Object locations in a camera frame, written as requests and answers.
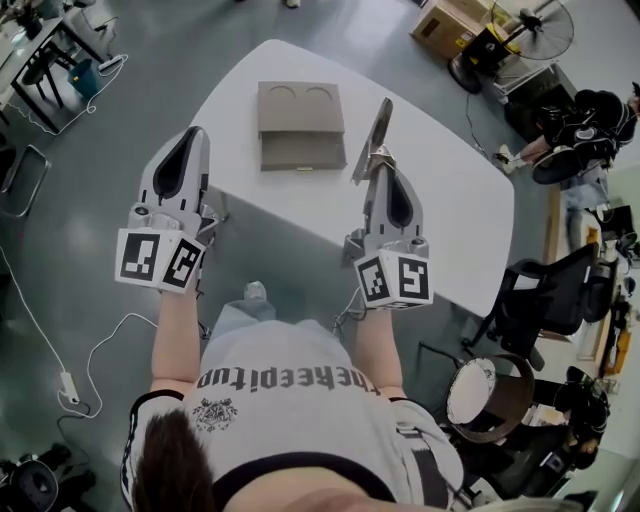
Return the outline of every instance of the metal tool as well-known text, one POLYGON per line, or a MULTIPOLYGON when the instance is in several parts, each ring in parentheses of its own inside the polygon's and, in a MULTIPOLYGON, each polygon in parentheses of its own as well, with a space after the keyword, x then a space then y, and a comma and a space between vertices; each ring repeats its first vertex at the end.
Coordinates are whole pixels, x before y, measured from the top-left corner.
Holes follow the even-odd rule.
POLYGON ((118 233, 116 280, 184 293, 219 218, 202 203, 209 137, 190 127, 167 142, 142 173, 138 202, 118 233))
POLYGON ((384 143, 392 113, 385 98, 353 173, 369 181, 365 226, 346 236, 343 266, 356 266, 367 307, 405 309, 431 304, 433 286, 420 199, 384 143))

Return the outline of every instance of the black chair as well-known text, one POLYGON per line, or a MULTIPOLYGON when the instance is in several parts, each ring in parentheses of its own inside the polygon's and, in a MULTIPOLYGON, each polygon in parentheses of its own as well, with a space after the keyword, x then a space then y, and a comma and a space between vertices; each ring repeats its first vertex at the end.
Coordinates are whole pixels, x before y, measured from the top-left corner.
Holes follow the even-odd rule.
POLYGON ((542 370, 544 359, 534 348, 540 330, 557 334, 575 333, 588 315, 588 277, 598 257, 598 244, 589 244, 551 265, 523 260, 508 268, 498 297, 472 340, 462 341, 472 354, 485 333, 503 349, 527 359, 535 370, 542 370), (516 286, 520 277, 530 278, 531 287, 516 286), (495 328, 489 327, 495 320, 495 328))
POLYGON ((566 445, 569 430, 566 425, 518 425, 500 446, 459 442, 465 487, 482 478, 503 500, 549 495, 575 459, 566 445))
POLYGON ((60 97, 53 76, 51 76, 51 70, 49 69, 54 63, 62 66, 66 70, 69 70, 70 66, 78 64, 70 55, 64 53, 54 43, 48 43, 27 66, 27 70, 22 76, 22 83, 24 85, 35 85, 40 93, 40 97, 46 101, 47 96, 44 94, 42 86, 40 85, 40 82, 46 77, 58 105, 60 108, 63 108, 64 103, 62 103, 62 98, 60 97))

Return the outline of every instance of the gray cardboard box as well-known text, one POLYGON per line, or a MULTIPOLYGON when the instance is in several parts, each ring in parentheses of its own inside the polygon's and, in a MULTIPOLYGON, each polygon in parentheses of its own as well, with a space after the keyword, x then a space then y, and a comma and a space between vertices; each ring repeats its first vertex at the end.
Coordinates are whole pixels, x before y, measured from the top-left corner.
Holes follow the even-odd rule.
POLYGON ((259 82, 263 171, 344 169, 344 119, 334 84, 259 82))

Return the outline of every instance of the concrete floor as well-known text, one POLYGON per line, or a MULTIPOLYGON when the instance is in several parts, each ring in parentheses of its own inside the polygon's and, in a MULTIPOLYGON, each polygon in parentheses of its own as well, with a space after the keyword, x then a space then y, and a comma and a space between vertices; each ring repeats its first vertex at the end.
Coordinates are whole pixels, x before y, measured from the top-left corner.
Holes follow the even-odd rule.
MULTIPOLYGON (((10 140, 19 146, 37 145, 53 167, 28 219, 0 221, 0 244, 26 300, 73 373, 81 398, 94 410, 97 399, 85 375, 89 351, 126 313, 152 319, 157 315, 156 292, 113 280, 116 232, 127 222, 142 168, 157 148, 189 125, 216 84, 260 43, 281 39, 358 71, 473 145, 465 117, 466 93, 449 77, 445 62, 408 35, 418 13, 409 0, 304 0, 297 11, 278 0, 114 0, 108 7, 119 16, 112 50, 128 53, 130 59, 96 101, 94 115, 85 115, 54 138, 5 109, 12 123, 5 129, 10 140)), ((470 99, 470 116, 487 152, 502 142, 522 144, 504 122, 501 109, 487 98, 470 99)), ((539 258, 547 191, 526 172, 512 180, 516 217, 510 261, 539 258)), ((469 247, 469 253, 475 250, 469 247)), ((353 289, 337 290, 333 304, 313 305, 309 296, 308 304, 300 305, 278 278, 285 269, 235 265, 233 260, 233 255, 207 255, 206 295, 200 300, 201 320, 207 325, 213 325, 222 304, 237 298, 252 279, 266 282, 282 318, 311 315, 325 324, 353 289)), ((60 367, 13 286, 2 314, 0 457, 17 458, 60 440, 55 425, 61 414, 56 401, 60 367)), ((440 298, 419 314, 396 316, 407 391, 432 409, 442 401, 453 366, 432 354, 418 359, 417 342, 426 340, 456 352, 463 328, 470 328, 470 317, 440 298)), ((92 375, 104 399, 101 415, 93 421, 63 422, 67 436, 91 457, 99 481, 89 501, 100 510, 125 509, 119 464, 129 408, 150 382, 153 335, 153 329, 140 321, 126 323, 94 358, 92 375)))

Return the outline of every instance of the white t-shirt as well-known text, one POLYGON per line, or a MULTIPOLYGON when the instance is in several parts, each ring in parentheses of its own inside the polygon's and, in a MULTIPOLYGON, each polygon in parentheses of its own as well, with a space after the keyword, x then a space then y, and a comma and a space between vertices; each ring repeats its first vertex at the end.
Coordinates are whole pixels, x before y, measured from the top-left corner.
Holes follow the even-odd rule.
POLYGON ((174 409, 208 454, 220 510, 252 480, 295 467, 334 471, 372 498, 447 506, 462 464, 431 415, 385 398, 335 338, 303 325, 271 321, 223 335, 209 343, 188 395, 136 401, 121 475, 130 506, 146 426, 174 409))

